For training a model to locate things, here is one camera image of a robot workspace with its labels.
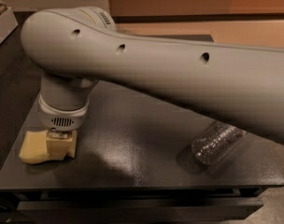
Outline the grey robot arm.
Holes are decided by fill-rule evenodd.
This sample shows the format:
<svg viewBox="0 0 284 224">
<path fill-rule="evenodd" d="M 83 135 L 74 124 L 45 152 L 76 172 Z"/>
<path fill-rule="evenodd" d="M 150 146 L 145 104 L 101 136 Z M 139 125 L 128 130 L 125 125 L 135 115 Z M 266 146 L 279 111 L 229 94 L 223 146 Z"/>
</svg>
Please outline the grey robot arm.
<svg viewBox="0 0 284 224">
<path fill-rule="evenodd" d="M 284 145 L 284 49 L 127 35 L 99 7 L 40 10 L 21 44 L 43 71 L 40 118 L 57 134 L 82 125 L 104 80 Z"/>
</svg>

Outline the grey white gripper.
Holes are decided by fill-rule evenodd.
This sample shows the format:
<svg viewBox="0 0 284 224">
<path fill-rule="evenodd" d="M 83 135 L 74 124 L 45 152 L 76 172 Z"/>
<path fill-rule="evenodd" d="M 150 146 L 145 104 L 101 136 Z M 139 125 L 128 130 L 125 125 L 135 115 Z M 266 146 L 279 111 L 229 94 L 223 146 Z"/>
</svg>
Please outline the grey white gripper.
<svg viewBox="0 0 284 224">
<path fill-rule="evenodd" d="M 95 81 L 78 77 L 60 77 L 45 72 L 38 98 L 39 116 L 48 129 L 46 146 L 51 161 L 73 157 L 73 133 L 87 114 Z"/>
</svg>

